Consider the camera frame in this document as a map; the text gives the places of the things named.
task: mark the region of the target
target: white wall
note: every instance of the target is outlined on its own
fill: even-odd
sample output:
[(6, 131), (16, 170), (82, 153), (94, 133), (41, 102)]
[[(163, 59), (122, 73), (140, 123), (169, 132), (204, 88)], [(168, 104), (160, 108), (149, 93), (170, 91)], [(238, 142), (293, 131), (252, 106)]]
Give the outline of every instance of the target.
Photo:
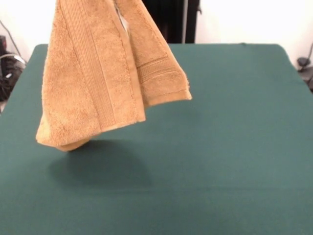
[[(37, 44), (49, 42), (54, 7), (55, 0), (0, 0), (0, 19), (10, 30), (24, 59), (29, 59)], [(7, 36), (8, 50), (14, 51), (1, 25), (0, 34)]]
[(196, 43), (276, 43), (295, 65), (313, 42), (313, 0), (201, 0)]
[[(0, 0), (0, 19), (25, 59), (48, 43), (54, 6), (55, 0)], [(313, 0), (201, 0), (201, 8), (197, 43), (277, 43), (295, 63), (313, 41)]]

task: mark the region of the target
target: black cable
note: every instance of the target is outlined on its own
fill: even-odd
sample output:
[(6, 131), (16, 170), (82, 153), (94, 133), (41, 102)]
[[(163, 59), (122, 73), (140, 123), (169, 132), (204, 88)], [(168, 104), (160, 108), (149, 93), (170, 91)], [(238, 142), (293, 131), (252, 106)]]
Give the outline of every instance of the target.
[(312, 51), (313, 51), (313, 43), (311, 44), (311, 48), (310, 48), (310, 53), (309, 53), (308, 59), (310, 59), (310, 57), (312, 55)]
[(0, 24), (1, 24), (2, 27), (5, 29), (5, 31), (9, 34), (9, 37), (10, 37), (10, 39), (11, 39), (11, 41), (12, 41), (12, 43), (13, 43), (13, 45), (14, 45), (14, 47), (15, 47), (17, 53), (18, 53), (18, 55), (21, 56), (21, 53), (20, 53), (18, 47), (16, 46), (16, 44), (15, 44), (13, 38), (12, 38), (12, 35), (11, 35), (10, 31), (5, 27), (5, 25), (2, 23), (1, 20), (0, 20)]

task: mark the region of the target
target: tan towel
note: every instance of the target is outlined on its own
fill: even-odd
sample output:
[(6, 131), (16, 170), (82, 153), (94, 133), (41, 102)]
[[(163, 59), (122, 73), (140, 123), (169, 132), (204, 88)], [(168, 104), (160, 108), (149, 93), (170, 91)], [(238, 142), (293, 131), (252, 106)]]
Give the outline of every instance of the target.
[(39, 143), (73, 150), (144, 121), (145, 106), (188, 99), (186, 75), (141, 0), (57, 0)]

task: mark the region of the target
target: cable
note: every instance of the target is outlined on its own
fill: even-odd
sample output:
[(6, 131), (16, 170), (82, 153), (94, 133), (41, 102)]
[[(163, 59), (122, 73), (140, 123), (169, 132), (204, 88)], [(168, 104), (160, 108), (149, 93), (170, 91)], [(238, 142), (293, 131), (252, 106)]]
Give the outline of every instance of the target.
[(309, 53), (308, 59), (310, 59), (310, 57), (312, 55), (312, 51), (313, 51), (313, 43), (311, 44), (311, 48), (310, 48), (310, 53)]
[(1, 20), (0, 20), (0, 24), (1, 24), (2, 27), (5, 29), (5, 31), (9, 34), (9, 37), (10, 37), (10, 39), (11, 39), (11, 41), (12, 41), (12, 43), (13, 43), (13, 45), (14, 45), (14, 47), (15, 47), (17, 53), (18, 53), (18, 55), (21, 56), (21, 53), (20, 53), (18, 47), (16, 46), (16, 44), (15, 44), (13, 38), (12, 38), (12, 35), (11, 35), (10, 31), (5, 27), (5, 25), (2, 23)]
[(21, 58), (19, 55), (16, 55), (16, 54), (4, 54), (4, 55), (0, 56), (0, 60), (5, 58), (5, 57), (14, 57), (14, 59), (16, 59), (16, 60), (18, 60), (21, 63), (26, 65), (25, 60), (23, 58)]

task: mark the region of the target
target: table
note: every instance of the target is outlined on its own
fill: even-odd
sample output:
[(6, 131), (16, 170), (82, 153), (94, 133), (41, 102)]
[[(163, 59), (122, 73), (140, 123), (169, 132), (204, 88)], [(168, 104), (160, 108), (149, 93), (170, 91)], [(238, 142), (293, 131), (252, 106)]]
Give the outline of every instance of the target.
[(312, 235), (313, 97), (277, 45), (172, 45), (192, 101), (41, 146), (46, 45), (0, 117), (1, 235)]

